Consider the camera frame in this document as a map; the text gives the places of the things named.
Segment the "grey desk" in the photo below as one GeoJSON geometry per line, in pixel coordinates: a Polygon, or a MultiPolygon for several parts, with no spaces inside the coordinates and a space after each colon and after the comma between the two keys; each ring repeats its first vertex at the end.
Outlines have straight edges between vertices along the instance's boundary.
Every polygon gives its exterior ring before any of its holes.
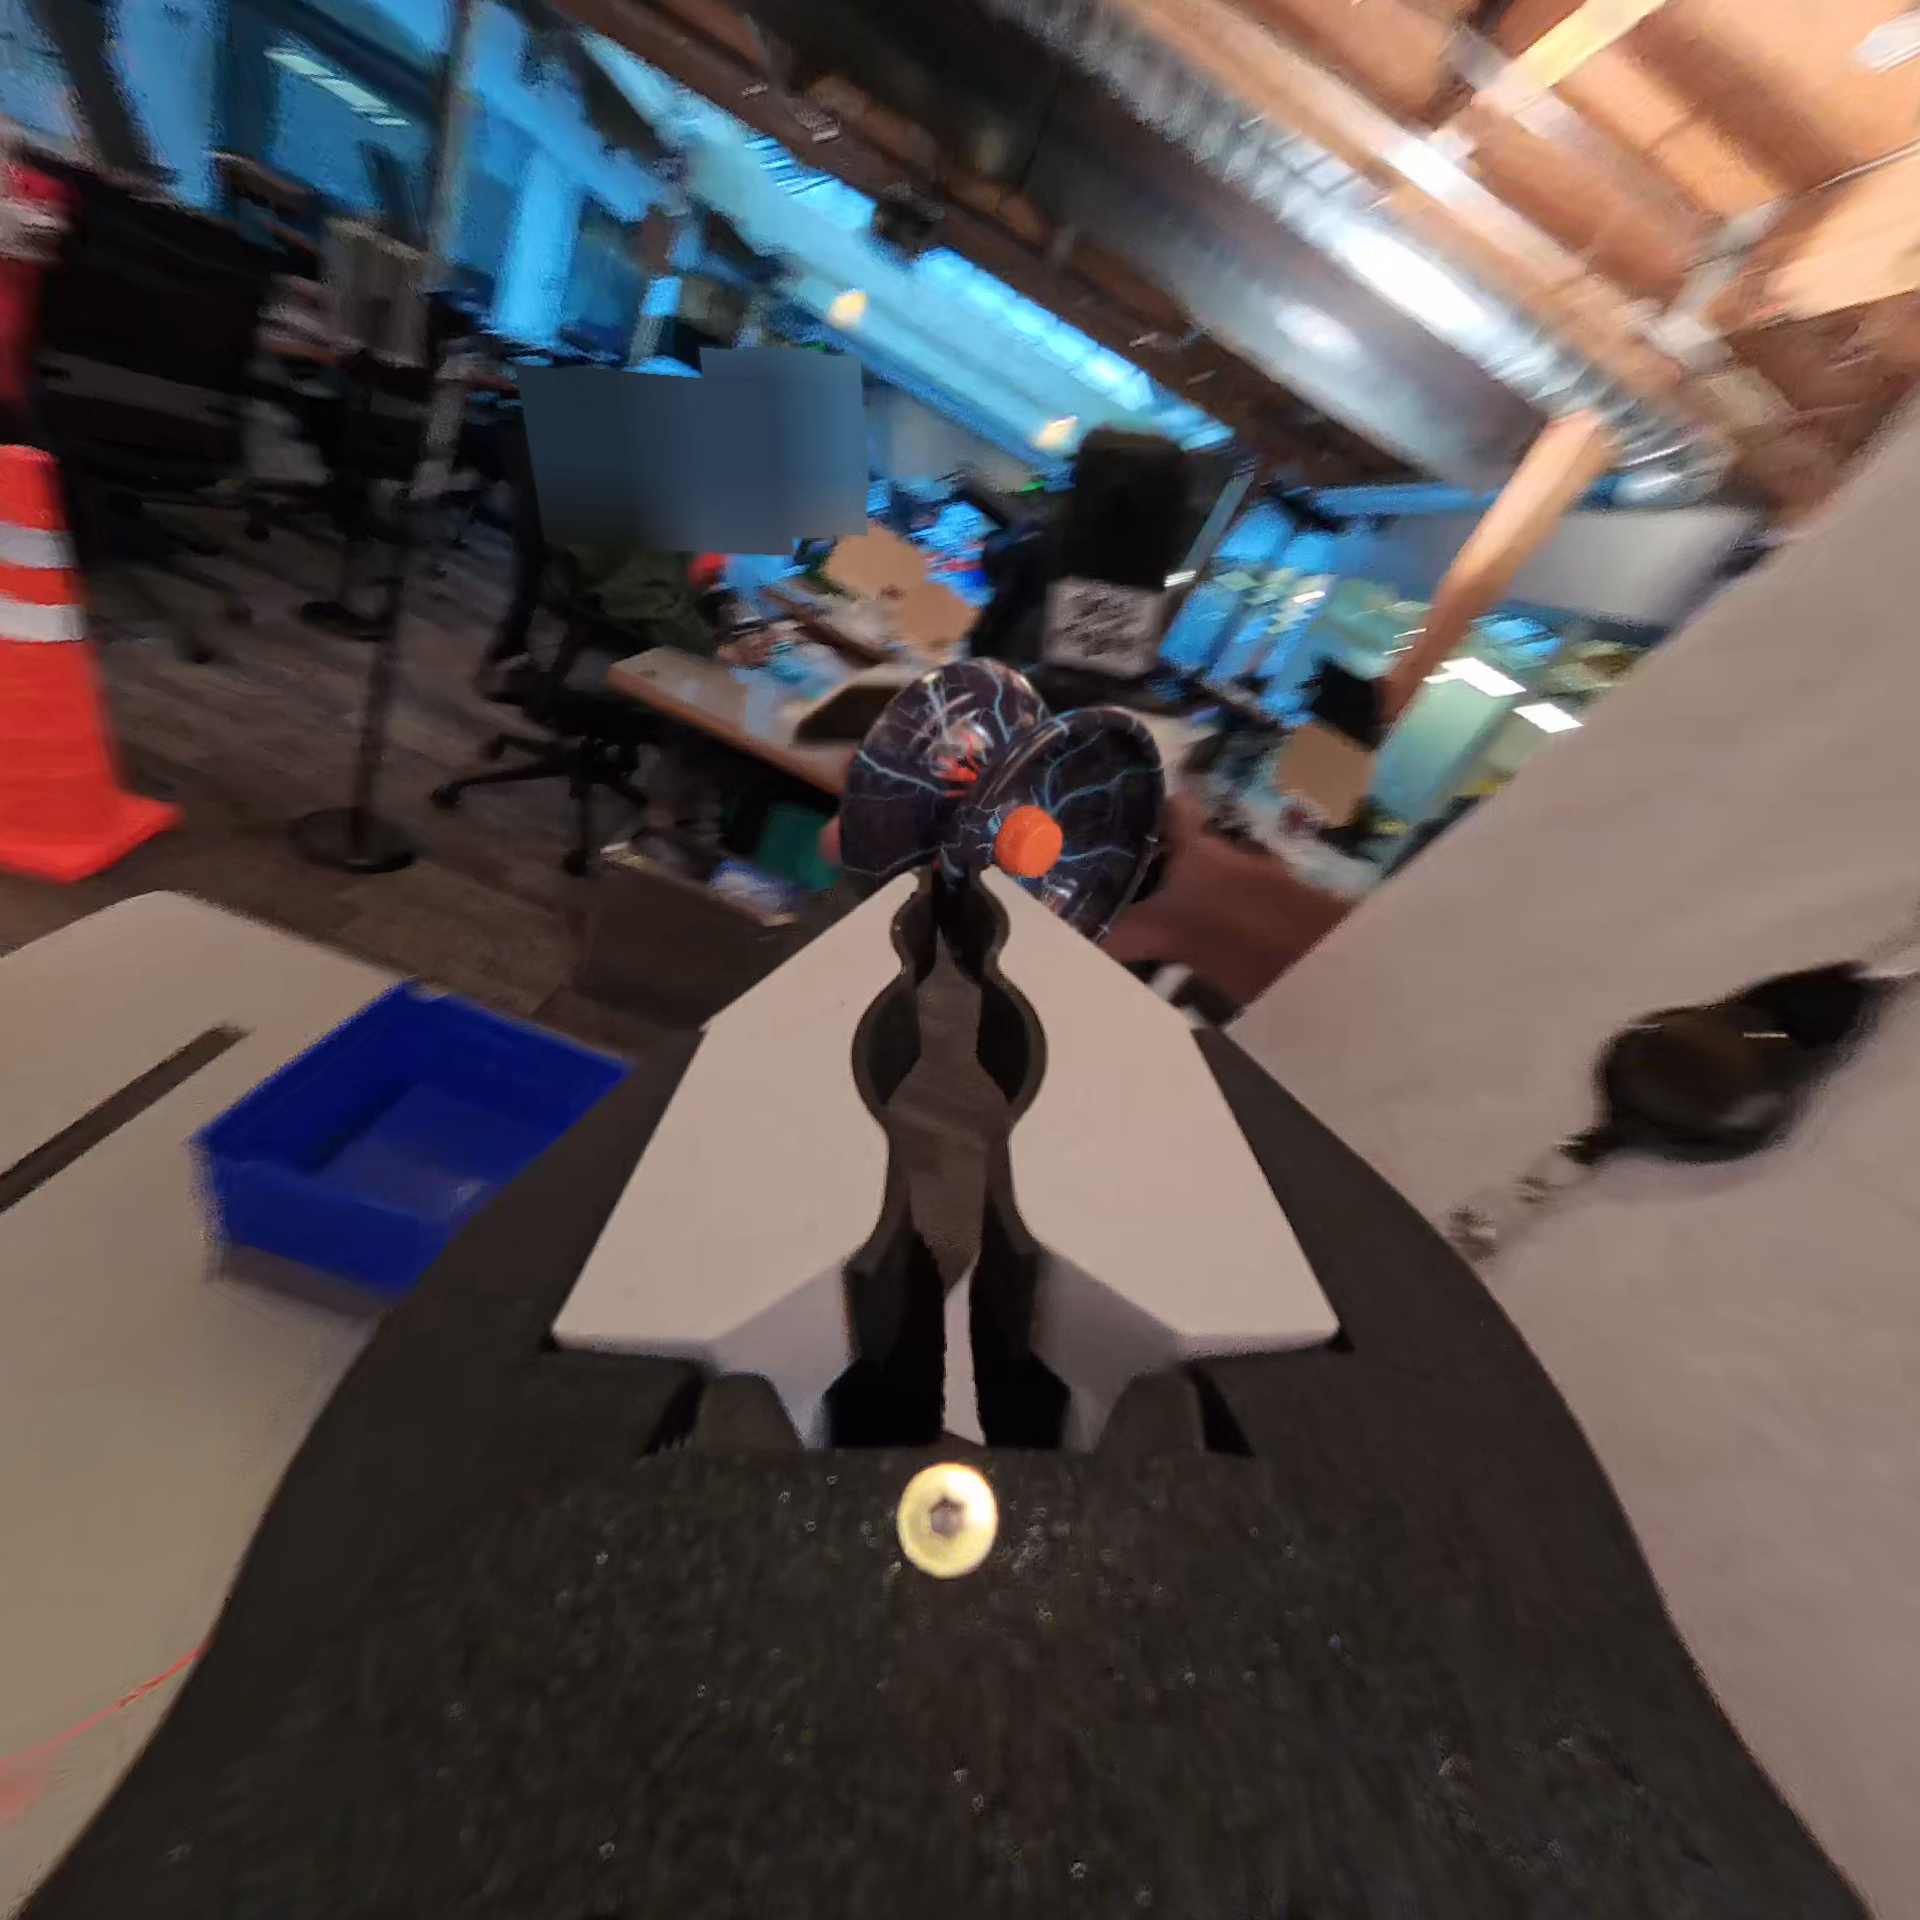
{"type": "Polygon", "coordinates": [[[1195,1035],[1339,1320],[980,1467],[658,1447],[565,1302],[695,1044],[384,1324],[208,1272],[188,1140],[376,973],[150,894],[4,961],[25,1916],[1916,1916],[1916,985],[1786,1139],[1471,1269],[1635,1018],[1916,934],[1916,412],[1483,812],[1195,1035]],[[276,946],[284,968],[276,968],[276,946]]]}

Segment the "blue plastic bin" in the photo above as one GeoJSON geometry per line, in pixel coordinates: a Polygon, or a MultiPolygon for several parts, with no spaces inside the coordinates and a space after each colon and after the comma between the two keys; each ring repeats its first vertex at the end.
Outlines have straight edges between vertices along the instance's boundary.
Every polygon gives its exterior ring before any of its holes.
{"type": "Polygon", "coordinates": [[[404,1298],[630,1073],[534,1022],[396,985],[197,1132],[219,1240],[404,1298]]]}

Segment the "black pole stand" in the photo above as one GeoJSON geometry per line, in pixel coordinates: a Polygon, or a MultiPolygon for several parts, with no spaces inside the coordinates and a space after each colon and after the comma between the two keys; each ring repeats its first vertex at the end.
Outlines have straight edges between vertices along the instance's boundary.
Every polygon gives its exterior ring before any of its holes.
{"type": "Polygon", "coordinates": [[[422,268],[418,248],[378,227],[350,214],[326,218],[322,290],[344,391],[333,454],[342,553],[331,593],[302,604],[300,622],[362,645],[368,665],[346,797],[300,816],[290,839],[312,867],[348,876],[396,874],[418,857],[409,834],[380,812],[378,788],[439,391],[422,268]]]}

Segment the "dark marbled yo-yo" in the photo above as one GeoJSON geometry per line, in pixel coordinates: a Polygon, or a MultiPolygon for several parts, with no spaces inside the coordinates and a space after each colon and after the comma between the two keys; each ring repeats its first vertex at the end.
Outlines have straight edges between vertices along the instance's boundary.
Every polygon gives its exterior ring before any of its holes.
{"type": "Polygon", "coordinates": [[[860,884],[994,874],[1100,945],[1157,870],[1166,803],[1134,712],[1055,712],[1025,674],[960,658],[876,710],[838,793],[837,865],[860,884]]]}

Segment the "black strip on desk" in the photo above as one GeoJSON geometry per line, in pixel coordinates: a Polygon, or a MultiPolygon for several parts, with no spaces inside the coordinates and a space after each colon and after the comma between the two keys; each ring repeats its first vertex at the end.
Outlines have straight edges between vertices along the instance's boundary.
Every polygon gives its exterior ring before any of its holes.
{"type": "Polygon", "coordinates": [[[250,1030],[232,1022],[222,1022],[199,1032],[154,1067],[145,1068],[108,1092],[108,1096],[76,1120],[46,1137],[27,1154],[13,1160],[13,1164],[6,1164],[2,1171],[2,1213],[9,1215],[25,1204],[36,1191],[46,1189],[63,1173],[80,1164],[108,1139],[150,1112],[248,1039],[250,1030]]]}

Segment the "background wooden table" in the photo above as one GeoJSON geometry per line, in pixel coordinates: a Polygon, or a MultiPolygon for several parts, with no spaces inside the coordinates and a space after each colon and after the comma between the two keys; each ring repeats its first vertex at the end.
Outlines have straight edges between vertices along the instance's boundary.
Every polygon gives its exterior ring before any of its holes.
{"type": "Polygon", "coordinates": [[[802,723],[846,685],[872,687],[891,700],[916,674],[911,662],[862,667],[819,640],[801,640],[747,667],[657,647],[612,662],[605,687],[758,770],[837,803],[856,744],[801,739],[802,723]]]}

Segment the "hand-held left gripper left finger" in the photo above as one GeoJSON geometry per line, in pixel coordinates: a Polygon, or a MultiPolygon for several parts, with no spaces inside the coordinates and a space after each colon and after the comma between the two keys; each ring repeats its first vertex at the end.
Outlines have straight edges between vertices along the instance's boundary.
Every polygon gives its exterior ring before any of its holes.
{"type": "Polygon", "coordinates": [[[810,1448],[941,1433],[945,1285],[889,1129],[937,933],[898,876],[709,1021],[558,1349],[763,1381],[810,1448]]]}

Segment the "silver air duct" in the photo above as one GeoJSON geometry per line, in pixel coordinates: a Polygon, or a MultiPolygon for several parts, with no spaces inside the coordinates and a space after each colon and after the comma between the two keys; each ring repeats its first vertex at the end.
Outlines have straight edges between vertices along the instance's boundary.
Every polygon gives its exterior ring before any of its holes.
{"type": "Polygon", "coordinates": [[[1600,418],[1631,509],[1705,503],[1729,474],[1722,438],[1405,238],[1301,140],[1257,137],[1253,178],[1226,180],[1059,66],[1025,187],[1190,331],[1431,479],[1488,492],[1577,415],[1600,418]]]}

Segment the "orange traffic cone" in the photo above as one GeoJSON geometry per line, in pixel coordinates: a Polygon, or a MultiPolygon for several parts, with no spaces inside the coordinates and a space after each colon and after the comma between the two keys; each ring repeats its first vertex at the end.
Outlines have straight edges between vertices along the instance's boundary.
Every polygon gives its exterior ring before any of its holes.
{"type": "Polygon", "coordinates": [[[79,884],[181,829],[134,790],[98,665],[58,463],[2,447],[2,868],[79,884]]]}

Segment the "dark blurred object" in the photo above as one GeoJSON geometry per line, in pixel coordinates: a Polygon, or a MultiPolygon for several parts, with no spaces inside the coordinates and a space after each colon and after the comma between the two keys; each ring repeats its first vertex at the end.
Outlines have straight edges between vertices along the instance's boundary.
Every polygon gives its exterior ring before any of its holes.
{"type": "Polygon", "coordinates": [[[1578,1171],[1618,1154],[1752,1159],[1912,991],[1916,967],[1828,963],[1631,1021],[1596,1056],[1593,1120],[1555,1157],[1578,1171]]]}

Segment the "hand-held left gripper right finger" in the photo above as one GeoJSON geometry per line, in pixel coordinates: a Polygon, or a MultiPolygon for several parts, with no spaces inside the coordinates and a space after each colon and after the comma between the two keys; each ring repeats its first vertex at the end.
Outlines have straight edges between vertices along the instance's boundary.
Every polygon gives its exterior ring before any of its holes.
{"type": "Polygon", "coordinates": [[[997,870],[969,882],[969,975],[1006,1109],[969,1269],[969,1441],[1092,1448],[1143,1381],[1333,1349],[1219,1035],[997,870]]]}

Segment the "wooden post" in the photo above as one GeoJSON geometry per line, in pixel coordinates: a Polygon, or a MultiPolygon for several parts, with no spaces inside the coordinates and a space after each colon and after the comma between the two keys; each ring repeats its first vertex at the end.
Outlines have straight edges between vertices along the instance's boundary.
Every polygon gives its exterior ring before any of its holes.
{"type": "Polygon", "coordinates": [[[1617,457],[1596,411],[1550,420],[1472,527],[1435,591],[1422,627],[1379,683],[1379,727],[1389,737],[1474,622],[1491,613],[1562,519],[1617,457]]]}

